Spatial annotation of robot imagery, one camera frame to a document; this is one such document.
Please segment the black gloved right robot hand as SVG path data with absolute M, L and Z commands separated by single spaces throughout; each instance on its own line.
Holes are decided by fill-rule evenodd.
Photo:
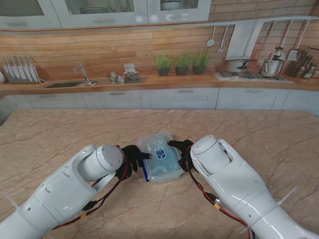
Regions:
M 167 143 L 169 146 L 177 148 L 181 152 L 182 159 L 185 159 L 193 142 L 189 139 L 184 141 L 171 140 Z

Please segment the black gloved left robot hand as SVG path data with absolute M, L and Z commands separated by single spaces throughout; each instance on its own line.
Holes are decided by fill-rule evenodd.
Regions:
M 128 162 L 131 164 L 134 172 L 138 171 L 138 168 L 142 168 L 143 161 L 145 159 L 152 158 L 152 154 L 141 152 L 136 145 L 128 145 L 121 149 L 127 158 Z

